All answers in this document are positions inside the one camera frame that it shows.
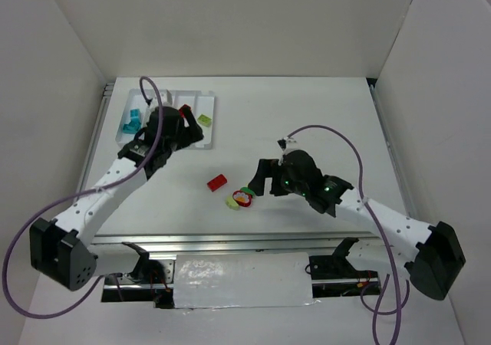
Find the red object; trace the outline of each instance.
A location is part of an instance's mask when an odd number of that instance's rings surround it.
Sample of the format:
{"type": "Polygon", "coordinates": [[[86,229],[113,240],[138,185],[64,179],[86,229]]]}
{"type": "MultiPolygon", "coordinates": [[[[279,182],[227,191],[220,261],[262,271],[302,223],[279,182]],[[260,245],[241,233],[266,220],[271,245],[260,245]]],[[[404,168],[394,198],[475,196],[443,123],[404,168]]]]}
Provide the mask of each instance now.
{"type": "Polygon", "coordinates": [[[215,192],[219,187],[224,186],[227,183],[227,179],[223,174],[218,175],[215,179],[207,182],[209,190],[215,192]]]}
{"type": "Polygon", "coordinates": [[[236,190],[232,194],[232,198],[234,201],[237,202],[238,205],[241,205],[242,207],[249,207],[252,203],[252,195],[243,192],[242,190],[236,190]]]}
{"type": "Polygon", "coordinates": [[[182,105],[181,108],[179,109],[179,113],[181,114],[181,117],[185,117],[184,116],[184,113],[183,113],[183,109],[185,107],[187,107],[189,109],[189,111],[191,111],[191,106],[190,105],[186,105],[186,104],[182,105]]]}

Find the yellow-green block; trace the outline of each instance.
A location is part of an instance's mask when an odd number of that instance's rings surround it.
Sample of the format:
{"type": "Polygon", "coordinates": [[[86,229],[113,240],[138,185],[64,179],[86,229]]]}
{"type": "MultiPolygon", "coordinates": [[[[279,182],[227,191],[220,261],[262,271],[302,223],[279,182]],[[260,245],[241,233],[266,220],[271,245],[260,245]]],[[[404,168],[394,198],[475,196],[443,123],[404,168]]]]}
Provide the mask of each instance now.
{"type": "Polygon", "coordinates": [[[207,128],[210,128],[212,126],[211,118],[207,117],[207,115],[205,115],[203,113],[201,115],[199,115],[197,121],[198,121],[198,124],[201,124],[207,128]]]}
{"type": "Polygon", "coordinates": [[[234,201],[231,195],[227,197],[227,199],[225,200],[225,204],[227,205],[227,207],[235,211],[238,211],[240,209],[240,205],[238,205],[237,202],[234,201]]]}

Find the small toy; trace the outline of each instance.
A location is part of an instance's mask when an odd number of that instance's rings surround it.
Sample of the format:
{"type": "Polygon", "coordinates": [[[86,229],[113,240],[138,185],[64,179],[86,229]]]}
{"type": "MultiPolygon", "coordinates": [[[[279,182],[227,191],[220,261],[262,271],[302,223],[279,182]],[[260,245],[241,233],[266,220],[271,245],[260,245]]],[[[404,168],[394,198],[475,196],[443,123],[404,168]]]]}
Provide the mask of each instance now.
{"type": "Polygon", "coordinates": [[[135,123],[140,123],[140,110],[139,109],[131,109],[130,110],[130,123],[134,121],[135,123]]]}
{"type": "Polygon", "coordinates": [[[226,177],[223,174],[220,174],[215,179],[212,179],[209,182],[207,182],[207,186],[209,190],[215,192],[218,188],[224,186],[226,183],[227,183],[226,177]]]}
{"type": "Polygon", "coordinates": [[[246,192],[247,194],[250,194],[253,198],[255,197],[255,193],[251,189],[247,188],[246,186],[242,187],[240,190],[246,192]]]}
{"type": "Polygon", "coordinates": [[[211,118],[207,117],[207,115],[205,115],[204,113],[199,115],[199,117],[198,117],[198,119],[196,119],[196,121],[198,122],[198,124],[203,125],[207,128],[210,128],[212,126],[211,118]]]}
{"type": "Polygon", "coordinates": [[[232,198],[237,202],[238,205],[242,207],[249,207],[252,203],[252,195],[243,192],[241,190],[237,190],[232,194],[232,198]]]}
{"type": "Polygon", "coordinates": [[[183,109],[185,109],[185,108],[188,108],[189,111],[191,111],[191,106],[190,105],[186,105],[186,104],[182,105],[181,108],[179,109],[179,113],[181,114],[181,117],[185,117],[184,116],[184,112],[183,112],[183,109]]]}
{"type": "Polygon", "coordinates": [[[136,134],[138,130],[141,129],[140,121],[140,110],[131,109],[130,110],[130,122],[123,125],[123,133],[125,134],[136,134]]]}
{"type": "Polygon", "coordinates": [[[236,201],[234,201],[234,199],[231,195],[229,195],[226,198],[225,204],[227,205],[227,207],[229,207],[230,209],[233,209],[234,211],[238,211],[240,209],[239,204],[236,201]]]}

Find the blue block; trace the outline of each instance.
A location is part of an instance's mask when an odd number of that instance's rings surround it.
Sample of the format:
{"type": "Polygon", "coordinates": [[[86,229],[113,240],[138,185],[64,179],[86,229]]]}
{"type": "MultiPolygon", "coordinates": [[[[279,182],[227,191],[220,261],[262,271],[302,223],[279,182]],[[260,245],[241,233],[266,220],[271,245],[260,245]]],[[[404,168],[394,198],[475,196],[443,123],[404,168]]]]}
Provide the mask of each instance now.
{"type": "Polygon", "coordinates": [[[140,122],[140,110],[131,109],[130,110],[130,120],[135,122],[140,122]]]}
{"type": "Polygon", "coordinates": [[[129,124],[123,125],[123,133],[136,134],[141,129],[141,123],[139,120],[131,120],[129,124]]]}

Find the green block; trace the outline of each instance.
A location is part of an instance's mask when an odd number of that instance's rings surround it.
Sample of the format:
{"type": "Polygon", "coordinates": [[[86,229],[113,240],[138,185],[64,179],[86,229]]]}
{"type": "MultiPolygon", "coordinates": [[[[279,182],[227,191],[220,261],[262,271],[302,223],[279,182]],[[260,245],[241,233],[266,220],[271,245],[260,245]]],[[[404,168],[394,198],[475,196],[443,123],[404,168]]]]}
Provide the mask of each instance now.
{"type": "Polygon", "coordinates": [[[242,187],[240,190],[241,192],[250,194],[252,197],[255,197],[255,193],[251,189],[247,188],[246,186],[242,187]]]}
{"type": "Polygon", "coordinates": [[[197,121],[198,124],[201,124],[207,128],[210,128],[212,126],[212,120],[211,118],[207,117],[207,115],[204,114],[199,115],[197,121]]]}

